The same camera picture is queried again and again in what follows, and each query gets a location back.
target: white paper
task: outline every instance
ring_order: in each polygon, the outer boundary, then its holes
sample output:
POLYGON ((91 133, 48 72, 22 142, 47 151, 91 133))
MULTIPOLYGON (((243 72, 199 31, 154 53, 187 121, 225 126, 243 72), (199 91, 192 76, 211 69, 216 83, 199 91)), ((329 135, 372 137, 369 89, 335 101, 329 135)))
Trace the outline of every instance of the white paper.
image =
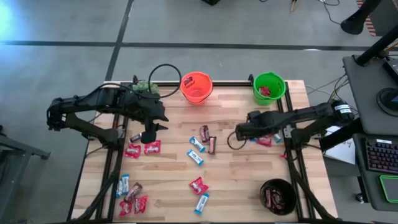
MULTIPOLYGON (((328 136, 339 129, 340 128, 337 126, 331 126, 330 128, 326 129, 328 131, 326 135, 328 136)), ((351 138, 327 150, 325 156, 355 165, 355 145, 353 139, 351 138)))

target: butcher block tabletop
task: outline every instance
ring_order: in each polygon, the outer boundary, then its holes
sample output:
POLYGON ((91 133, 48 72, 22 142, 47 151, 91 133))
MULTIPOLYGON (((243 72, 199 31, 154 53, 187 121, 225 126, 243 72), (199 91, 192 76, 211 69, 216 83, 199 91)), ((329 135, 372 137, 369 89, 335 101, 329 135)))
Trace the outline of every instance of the butcher block tabletop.
MULTIPOLYGON (((302 80, 287 81, 294 109, 310 106, 302 80)), ((175 87, 159 87, 160 95, 172 92, 175 87)), ((142 185, 138 197, 147 195, 148 201, 144 213, 135 215, 134 211, 120 217, 122 199, 116 199, 114 222, 294 222, 296 211, 289 215, 274 215, 264 208, 259 200, 259 191, 264 182, 271 179, 284 179, 291 182, 287 161, 280 157, 285 151, 284 144, 272 142, 266 147, 248 141, 240 150, 232 150, 226 140, 238 123, 246 122, 250 111, 278 110, 276 102, 270 106, 257 105, 253 100, 251 87, 214 87, 213 93, 201 106, 191 105, 180 91, 161 99, 165 106, 165 115, 169 122, 160 121, 169 130, 158 131, 161 140, 159 154, 145 155, 141 150, 138 159, 123 157, 121 173, 129 174, 129 186, 136 182, 142 185), (201 126, 209 127, 210 136, 216 136, 216 154, 204 153, 189 143, 195 136, 200 140, 201 126), (202 166, 188 157, 193 149, 203 160, 202 166), (202 177, 209 186, 210 195, 203 213, 198 215, 194 209, 200 196, 195 195, 188 186, 190 182, 202 177)), ((283 97, 284 111, 287 111, 283 97)), ((102 114, 95 119, 95 125, 111 128, 113 114, 102 114)), ((128 138, 141 133, 143 125, 129 121, 126 131, 125 147, 128 138)), ((235 147, 243 142, 231 138, 235 147)), ((98 140, 90 141, 87 153, 101 147, 98 140)), ((107 149, 90 154, 83 163, 83 170, 78 184, 72 218, 79 217, 98 193, 104 172, 107 149)), ((311 147, 303 151, 308 181, 312 192, 330 214, 337 217, 337 211, 326 173, 322 152, 311 147)), ((113 163, 117 152, 114 152, 113 163)), ((110 190, 104 201, 103 216, 108 211, 110 190)), ((308 217, 304 195, 300 194, 304 217, 308 217)))

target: keyboard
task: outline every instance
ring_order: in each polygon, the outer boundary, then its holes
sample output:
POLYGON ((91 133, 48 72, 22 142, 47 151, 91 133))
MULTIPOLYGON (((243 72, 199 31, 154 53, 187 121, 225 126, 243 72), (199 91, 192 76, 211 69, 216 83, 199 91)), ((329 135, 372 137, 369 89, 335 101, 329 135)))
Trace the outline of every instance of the keyboard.
POLYGON ((368 169, 398 174, 398 144, 392 141, 366 139, 368 169))

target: table frame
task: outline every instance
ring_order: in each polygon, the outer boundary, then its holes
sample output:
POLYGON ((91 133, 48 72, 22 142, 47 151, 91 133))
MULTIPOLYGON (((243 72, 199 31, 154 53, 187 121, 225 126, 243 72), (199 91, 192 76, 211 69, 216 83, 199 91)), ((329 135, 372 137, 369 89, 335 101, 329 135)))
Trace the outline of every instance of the table frame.
MULTIPOLYGON (((213 86, 247 86, 247 87, 252 87, 253 86, 253 75, 250 75, 248 80, 246 81, 213 81, 213 86)), ((155 84, 157 84, 159 87, 167 87, 167 86, 179 86, 179 82, 169 82, 169 81, 159 81, 159 82, 154 82, 155 84)), ((130 82, 121 82, 121 85, 125 85, 125 84, 130 84, 130 82)), ((293 111, 293 105, 292 105, 292 100, 290 98, 290 92, 289 92, 289 85, 286 82, 286 103, 287 103, 287 110, 288 111, 293 111)), ((278 106, 278 110, 279 112, 283 113, 284 109, 282 106, 282 100, 279 99, 277 100, 277 106, 278 106)), ((114 115, 114 121, 113 121, 113 127, 116 128, 118 127, 118 121, 119 121, 119 115, 115 114, 114 115)), ((122 124, 122 129, 126 129, 128 126, 128 118, 125 117, 123 120, 123 124, 122 124)), ((124 134, 122 136, 123 141, 126 140, 126 134, 124 134)), ((285 137, 285 150, 286 150, 286 155, 288 160, 292 160, 293 156, 292 156, 292 151, 290 149, 289 144, 286 144, 288 141, 286 141, 285 137)), ((73 194, 73 198, 72 198, 72 202, 70 205, 70 210, 67 216, 67 220, 66 222, 63 223, 112 223, 113 222, 113 215, 114 215, 114 207, 115 207, 115 202, 116 199, 115 197, 111 197, 111 200, 109 201, 109 210, 108 210, 108 214, 106 218, 103 218, 102 216, 102 210, 103 210, 103 201, 104 201, 104 197, 106 195, 106 192, 108 191, 108 189, 112 186, 112 192, 111 195, 115 195, 116 194, 116 187, 119 181, 119 175, 120 175, 120 171, 121 171, 121 161, 123 159, 123 147, 119 147, 118 149, 115 149, 118 151, 118 155, 117 155, 117 159, 116 159, 116 163, 115 163, 115 167, 114 170, 112 171, 112 173, 109 174, 109 170, 110 170, 110 166, 111 166, 111 161, 112 161, 112 155, 113 155, 113 150, 108 150, 108 153, 106 155, 106 161, 105 161, 105 166, 104 166, 104 173, 103 173, 103 178, 101 181, 101 190, 98 193, 98 195, 95 197, 95 199, 93 200, 93 202, 91 203, 91 205, 88 207, 88 209, 90 209, 92 211, 91 214, 93 214, 93 212, 95 210, 97 210, 96 215, 95 215, 95 219, 91 219, 90 217, 91 215, 87 218, 85 217, 85 219, 74 219, 71 220, 71 216, 72 216, 72 211, 73 211, 73 207, 75 204, 75 200, 76 200, 76 195, 78 192, 78 186, 80 183, 80 178, 81 178, 81 173, 83 171, 83 166, 85 163, 85 158, 83 160, 83 163, 81 165, 81 169, 80 169, 80 173, 79 173, 79 178, 78 178, 78 182, 76 183, 76 187, 75 187, 75 193, 73 194)), ((306 185, 309 186, 308 184, 308 177, 307 177, 307 171, 305 169, 305 163, 304 163, 304 158, 303 158, 303 154, 302 151, 297 151, 297 162, 298 162, 298 166, 300 167, 300 175, 302 177, 302 182, 306 185)), ((306 199, 307 202, 307 207, 308 207, 308 216, 309 218, 304 218, 303 217, 303 210, 302 210, 302 204, 301 204, 301 199, 300 199, 300 194, 299 194, 299 188, 298 188, 298 183, 297 181, 292 177, 292 173, 293 171, 295 171, 295 167, 294 164, 289 163, 288 162, 288 167, 289 167, 289 173, 290 173, 290 178, 291 178, 291 182, 292 182, 292 186, 295 189, 296 193, 297 193, 297 206, 296 206, 296 212, 297 212, 297 219, 298 222, 300 223, 308 223, 308 222, 324 222, 326 220, 317 220, 316 216, 315 216, 315 211, 314 211, 314 206, 312 205, 312 202, 310 200, 310 198, 304 194, 304 197, 306 199)))

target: black bowl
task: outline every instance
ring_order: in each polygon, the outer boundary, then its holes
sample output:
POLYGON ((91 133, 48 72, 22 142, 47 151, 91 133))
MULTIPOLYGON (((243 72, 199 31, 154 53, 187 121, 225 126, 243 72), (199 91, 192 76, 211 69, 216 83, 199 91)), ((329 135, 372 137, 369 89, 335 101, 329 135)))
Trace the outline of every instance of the black bowl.
POLYGON ((297 195, 292 185, 286 180, 282 179, 272 179, 268 180, 265 184, 262 185, 260 189, 260 202, 262 206, 266 207, 272 213, 276 215, 288 215, 294 211, 294 208, 297 204, 297 195), (281 193, 281 196, 284 200, 284 207, 281 210, 273 210, 271 208, 267 208, 266 206, 266 190, 267 189, 277 189, 281 193))

